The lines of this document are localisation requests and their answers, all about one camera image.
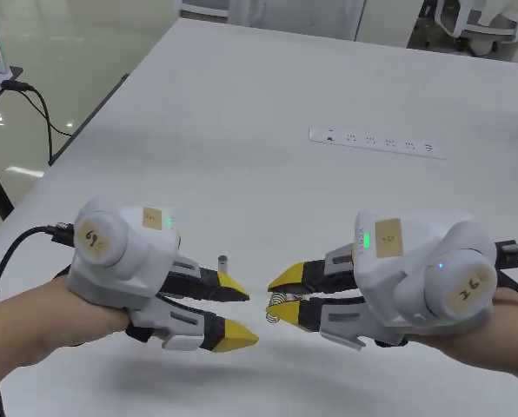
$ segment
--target small metal part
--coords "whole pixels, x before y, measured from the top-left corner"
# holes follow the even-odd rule
[[[220,255],[218,257],[218,272],[228,273],[228,256]]]

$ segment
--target yellow fingertip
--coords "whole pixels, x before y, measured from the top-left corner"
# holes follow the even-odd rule
[[[224,272],[217,272],[218,274],[218,281],[221,284],[221,287],[223,288],[233,288],[239,293],[242,293],[244,295],[247,295],[249,297],[248,292],[240,285],[238,284],[230,275],[225,274]]]
[[[296,265],[292,265],[290,268],[286,269],[282,275],[280,275],[269,284],[269,291],[272,291],[275,288],[281,287],[283,285],[301,284],[303,276],[303,264],[304,262],[299,262]]]
[[[232,320],[224,322],[224,338],[218,342],[212,352],[221,354],[241,348],[253,346],[259,341],[259,337],[251,333],[247,328]]]
[[[287,323],[297,325],[300,314],[300,302],[299,301],[286,301],[280,304],[267,307],[267,313],[278,317]]]

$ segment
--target handwritten label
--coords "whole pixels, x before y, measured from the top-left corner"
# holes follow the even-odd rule
[[[163,230],[163,212],[157,208],[143,207],[142,226],[154,230]]]
[[[381,220],[375,223],[375,245],[377,258],[404,255],[400,219]]]
[[[482,296],[488,295],[494,289],[493,280],[484,268],[475,268],[468,277],[448,293],[447,304],[457,314],[470,309]]]
[[[93,254],[97,259],[101,259],[106,255],[110,241],[103,236],[92,222],[83,222],[81,227],[76,231],[77,241]]]

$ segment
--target black plastic part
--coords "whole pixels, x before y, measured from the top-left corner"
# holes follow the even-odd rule
[[[502,248],[510,245],[516,245],[516,241],[496,242],[496,269],[511,269],[518,268],[518,252],[505,252]]]
[[[497,271],[497,288],[510,288],[515,292],[518,292],[518,282],[514,281],[508,275],[504,274],[502,271]]]
[[[128,328],[126,328],[126,334],[129,337],[133,337],[137,341],[141,341],[143,343],[147,343],[153,333],[155,333],[154,328],[138,328],[134,326],[131,322]]]
[[[408,340],[404,339],[398,345],[389,345],[388,343],[385,343],[384,341],[375,341],[375,344],[379,348],[401,348],[402,346],[406,346],[408,344]]]
[[[222,317],[208,311],[204,312],[204,316],[204,338],[200,348],[212,351],[224,339],[226,321]]]
[[[58,274],[56,274],[55,278],[69,274],[70,268],[71,268],[71,265],[68,265],[66,268],[64,268],[62,271],[60,271]]]
[[[201,278],[193,275],[170,272],[161,293],[176,294],[194,300],[210,300],[219,302],[247,301],[249,296],[233,288],[223,288],[218,279],[218,273],[212,269],[200,268]]]
[[[56,227],[56,232],[52,234],[54,243],[67,246],[69,248],[74,247],[74,225],[68,223],[65,228]]]
[[[321,326],[322,307],[326,305],[349,305],[362,304],[363,297],[355,298],[310,298],[300,302],[300,311],[297,316],[298,326],[307,329],[309,332],[318,332]]]
[[[309,261],[303,265],[302,283],[315,293],[333,294],[357,289],[354,271],[325,275],[325,261]]]

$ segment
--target finger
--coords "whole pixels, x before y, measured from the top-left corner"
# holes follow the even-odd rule
[[[267,313],[298,326],[308,332],[319,332],[322,310],[325,306],[364,303],[363,297],[355,298],[311,298],[309,300],[286,301],[267,307]]]
[[[194,300],[249,300],[246,290],[228,274],[200,268],[196,262],[181,256],[174,262],[160,292]]]
[[[323,260],[299,262],[272,281],[269,291],[305,295],[357,289],[353,249],[349,244],[328,252]]]
[[[205,316],[201,349],[220,354],[253,346],[258,341],[259,337],[256,334],[236,321],[212,313]]]
[[[275,293],[306,295],[333,294],[356,289],[353,264],[351,268],[327,274],[325,260],[299,262],[272,281],[268,290]]]
[[[166,350],[205,349],[230,352],[255,345],[259,338],[243,325],[209,311],[190,308],[159,295],[149,312],[132,314],[126,333],[139,341],[151,335],[163,340]]]

